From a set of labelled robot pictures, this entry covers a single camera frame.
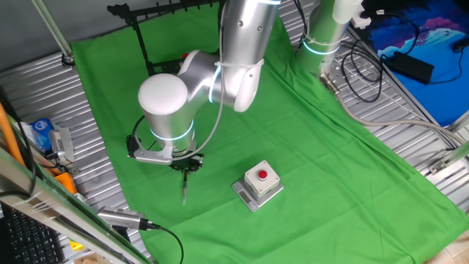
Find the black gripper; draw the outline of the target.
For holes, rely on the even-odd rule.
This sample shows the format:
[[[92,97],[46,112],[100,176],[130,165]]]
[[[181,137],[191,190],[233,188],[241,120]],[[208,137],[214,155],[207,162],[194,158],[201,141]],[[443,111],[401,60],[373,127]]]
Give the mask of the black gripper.
[[[170,164],[170,167],[178,172],[185,173],[187,170],[187,162],[182,160],[188,158],[188,171],[198,171],[202,167],[204,160],[204,155],[198,152],[199,149],[195,149],[185,155],[175,157],[174,161]]]

